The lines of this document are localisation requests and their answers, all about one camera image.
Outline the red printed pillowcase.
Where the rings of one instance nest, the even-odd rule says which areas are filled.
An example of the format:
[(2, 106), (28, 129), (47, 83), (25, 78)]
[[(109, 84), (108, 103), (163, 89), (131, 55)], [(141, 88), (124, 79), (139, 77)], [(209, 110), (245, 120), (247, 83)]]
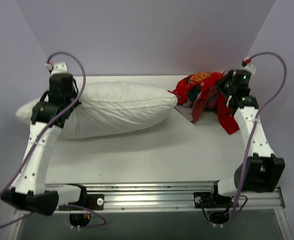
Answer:
[(230, 135), (239, 130), (226, 98), (218, 92), (217, 83), (224, 76), (220, 72), (198, 72), (180, 80), (170, 93), (177, 99), (177, 105), (191, 110), (191, 123), (196, 123), (203, 112), (217, 115), (222, 128)]

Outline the white pillow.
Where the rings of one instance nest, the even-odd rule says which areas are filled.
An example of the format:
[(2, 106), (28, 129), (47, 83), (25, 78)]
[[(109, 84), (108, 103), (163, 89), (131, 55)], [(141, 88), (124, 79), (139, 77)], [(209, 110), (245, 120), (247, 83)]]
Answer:
[(177, 97), (159, 87), (127, 81), (89, 82), (61, 131), (85, 139), (143, 130), (163, 121)]

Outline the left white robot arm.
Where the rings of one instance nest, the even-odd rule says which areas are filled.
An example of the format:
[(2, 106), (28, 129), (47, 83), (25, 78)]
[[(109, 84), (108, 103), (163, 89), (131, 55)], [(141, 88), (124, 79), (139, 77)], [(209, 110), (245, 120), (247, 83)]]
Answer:
[(46, 187), (45, 179), (54, 144), (66, 120), (79, 104), (76, 81), (69, 73), (49, 78), (49, 89), (32, 108), (30, 133), (23, 166), (0, 199), (12, 207), (52, 215), (56, 209), (83, 210), (89, 206), (85, 186), (67, 183)]

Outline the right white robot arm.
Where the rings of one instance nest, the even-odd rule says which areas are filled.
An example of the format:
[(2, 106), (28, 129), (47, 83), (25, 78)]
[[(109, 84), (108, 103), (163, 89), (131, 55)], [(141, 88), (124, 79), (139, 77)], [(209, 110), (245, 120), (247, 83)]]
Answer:
[(276, 156), (266, 138), (260, 119), (262, 108), (250, 95), (251, 75), (248, 70), (232, 69), (217, 83), (245, 145), (243, 162), (234, 175), (219, 181), (217, 189), (208, 195), (209, 202), (217, 207), (231, 197), (236, 208), (241, 192), (273, 192), (285, 169), (284, 159)]

